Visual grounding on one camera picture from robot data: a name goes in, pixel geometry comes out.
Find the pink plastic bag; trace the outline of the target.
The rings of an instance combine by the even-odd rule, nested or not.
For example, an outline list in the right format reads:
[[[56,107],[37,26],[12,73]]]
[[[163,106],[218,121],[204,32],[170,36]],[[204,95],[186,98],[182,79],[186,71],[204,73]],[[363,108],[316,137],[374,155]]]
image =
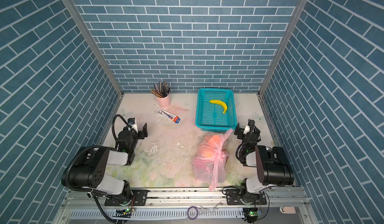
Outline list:
[[[199,144],[197,153],[192,159],[195,179],[208,184],[210,191],[226,180],[225,164],[229,154],[225,145],[233,132],[233,129],[229,129],[225,133],[210,132]]]

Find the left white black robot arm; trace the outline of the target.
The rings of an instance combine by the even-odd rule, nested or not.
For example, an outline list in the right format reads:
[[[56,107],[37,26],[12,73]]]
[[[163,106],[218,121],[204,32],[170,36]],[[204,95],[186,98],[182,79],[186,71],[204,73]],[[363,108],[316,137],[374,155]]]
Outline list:
[[[105,198],[107,207],[144,206],[148,191],[132,190],[128,181],[112,177],[106,168],[131,165],[138,141],[146,137],[147,124],[139,131],[127,126],[117,137],[117,149],[99,145],[80,148],[62,175],[62,185],[92,198]]]

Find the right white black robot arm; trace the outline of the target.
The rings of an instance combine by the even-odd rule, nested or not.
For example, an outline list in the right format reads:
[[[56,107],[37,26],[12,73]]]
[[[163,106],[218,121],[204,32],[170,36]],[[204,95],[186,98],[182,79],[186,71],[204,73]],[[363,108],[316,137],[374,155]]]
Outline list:
[[[244,179],[238,188],[226,191],[229,205],[264,205],[264,191],[294,183],[294,172],[284,149],[260,145],[260,133],[252,119],[245,128],[239,125],[235,128],[234,135],[242,141],[236,150],[236,159],[245,167],[257,169],[257,174]]]

